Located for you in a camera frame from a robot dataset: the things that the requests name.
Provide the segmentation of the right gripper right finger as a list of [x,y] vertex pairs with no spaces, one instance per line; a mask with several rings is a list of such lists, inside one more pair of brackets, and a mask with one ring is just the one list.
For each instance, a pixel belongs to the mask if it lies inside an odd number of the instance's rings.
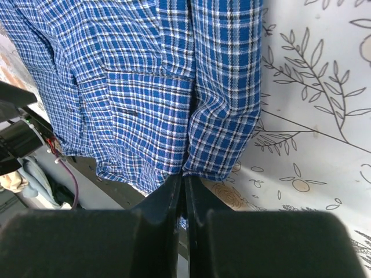
[[320,211],[234,211],[184,179],[191,277],[364,277],[344,225]]

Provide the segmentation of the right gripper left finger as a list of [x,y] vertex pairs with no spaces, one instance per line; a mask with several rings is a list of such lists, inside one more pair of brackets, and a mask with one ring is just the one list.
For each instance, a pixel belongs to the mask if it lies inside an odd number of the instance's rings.
[[27,210],[1,228],[2,277],[176,277],[181,178],[128,210]]

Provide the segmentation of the blue checkered long sleeve shirt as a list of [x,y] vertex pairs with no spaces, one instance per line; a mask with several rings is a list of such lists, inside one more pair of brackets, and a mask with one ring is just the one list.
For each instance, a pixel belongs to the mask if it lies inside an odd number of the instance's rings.
[[226,179],[260,117],[262,1],[2,1],[67,156],[151,193]]

